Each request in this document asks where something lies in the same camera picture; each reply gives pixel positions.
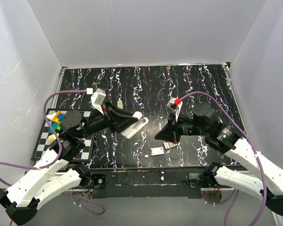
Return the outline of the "staple box tray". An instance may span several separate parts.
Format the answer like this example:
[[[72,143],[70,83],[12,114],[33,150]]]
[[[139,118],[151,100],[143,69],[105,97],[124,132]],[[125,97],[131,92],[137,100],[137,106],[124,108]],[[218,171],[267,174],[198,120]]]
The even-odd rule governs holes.
[[[171,142],[164,142],[163,143],[163,148],[165,150],[172,149],[172,148],[175,148],[175,147],[177,147],[177,144],[174,144],[174,143],[171,143]]]

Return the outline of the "white stapler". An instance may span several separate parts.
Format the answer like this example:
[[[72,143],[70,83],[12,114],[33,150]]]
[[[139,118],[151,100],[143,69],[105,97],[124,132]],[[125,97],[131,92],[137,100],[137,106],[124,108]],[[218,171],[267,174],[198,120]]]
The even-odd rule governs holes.
[[[133,114],[133,117],[137,118],[138,121],[134,124],[130,125],[127,129],[125,129],[123,132],[121,132],[121,135],[124,136],[127,139],[130,139],[132,136],[134,136],[138,131],[140,131],[143,127],[147,125],[149,122],[147,117],[143,117],[142,113],[139,111],[136,111]]]

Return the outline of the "beige stapler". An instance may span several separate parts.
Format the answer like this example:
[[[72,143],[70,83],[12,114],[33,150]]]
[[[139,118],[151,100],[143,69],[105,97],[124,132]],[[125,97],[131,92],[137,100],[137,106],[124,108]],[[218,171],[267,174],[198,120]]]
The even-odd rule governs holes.
[[[122,102],[122,100],[118,100],[117,101],[117,107],[120,108],[120,109],[123,109],[123,102]]]

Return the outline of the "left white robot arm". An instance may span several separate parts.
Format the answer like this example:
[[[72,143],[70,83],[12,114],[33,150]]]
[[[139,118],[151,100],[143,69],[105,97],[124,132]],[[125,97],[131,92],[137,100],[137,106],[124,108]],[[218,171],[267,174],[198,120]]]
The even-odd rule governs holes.
[[[78,110],[69,110],[60,123],[61,132],[42,158],[15,184],[0,189],[0,204],[18,226],[29,222],[51,199],[74,187],[87,188],[95,180],[89,168],[79,163],[57,178],[54,174],[67,166],[85,148],[84,138],[103,129],[130,139],[147,123],[141,112],[129,112],[109,102],[98,105],[85,118]]]

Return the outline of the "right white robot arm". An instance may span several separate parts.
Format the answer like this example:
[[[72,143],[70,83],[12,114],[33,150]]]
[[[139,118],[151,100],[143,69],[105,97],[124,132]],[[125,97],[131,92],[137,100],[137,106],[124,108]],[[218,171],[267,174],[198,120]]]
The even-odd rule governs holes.
[[[208,104],[195,106],[192,118],[180,112],[181,106],[178,99],[167,104],[172,113],[155,139],[176,144],[181,136],[203,136],[209,147],[235,159],[252,173],[252,176],[247,176],[214,162],[190,183],[229,186],[260,200],[267,192],[265,205],[283,216],[283,169],[260,153],[254,153],[247,139],[240,137],[231,126],[220,123],[216,111]]]

